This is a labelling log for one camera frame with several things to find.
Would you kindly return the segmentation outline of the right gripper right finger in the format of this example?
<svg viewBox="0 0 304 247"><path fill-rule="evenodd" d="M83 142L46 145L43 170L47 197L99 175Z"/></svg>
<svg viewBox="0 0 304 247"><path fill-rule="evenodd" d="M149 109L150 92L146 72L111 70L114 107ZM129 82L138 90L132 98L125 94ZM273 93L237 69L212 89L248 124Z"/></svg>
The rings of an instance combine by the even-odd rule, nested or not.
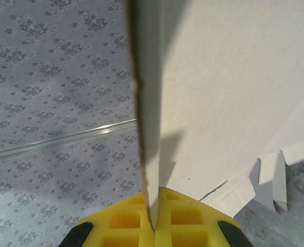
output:
<svg viewBox="0 0 304 247"><path fill-rule="evenodd" d="M159 188L155 246L250 246L236 221L172 189Z"/></svg>

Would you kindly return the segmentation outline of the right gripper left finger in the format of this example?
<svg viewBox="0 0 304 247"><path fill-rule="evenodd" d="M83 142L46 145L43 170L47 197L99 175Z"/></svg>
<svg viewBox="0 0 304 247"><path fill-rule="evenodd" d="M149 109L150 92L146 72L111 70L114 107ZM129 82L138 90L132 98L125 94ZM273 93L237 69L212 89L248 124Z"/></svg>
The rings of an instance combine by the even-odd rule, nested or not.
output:
<svg viewBox="0 0 304 247"><path fill-rule="evenodd" d="M142 192L80 219L61 246L154 246Z"/></svg>

